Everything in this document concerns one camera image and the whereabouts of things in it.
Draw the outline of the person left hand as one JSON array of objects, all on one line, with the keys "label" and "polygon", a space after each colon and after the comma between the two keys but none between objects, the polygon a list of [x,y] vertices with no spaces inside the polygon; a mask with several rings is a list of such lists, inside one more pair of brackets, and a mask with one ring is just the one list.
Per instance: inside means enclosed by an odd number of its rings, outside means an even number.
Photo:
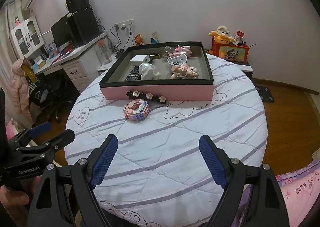
[{"label": "person left hand", "polygon": [[1,204],[9,216],[18,226],[27,226],[29,197],[25,192],[9,190],[5,185],[1,187]]}]

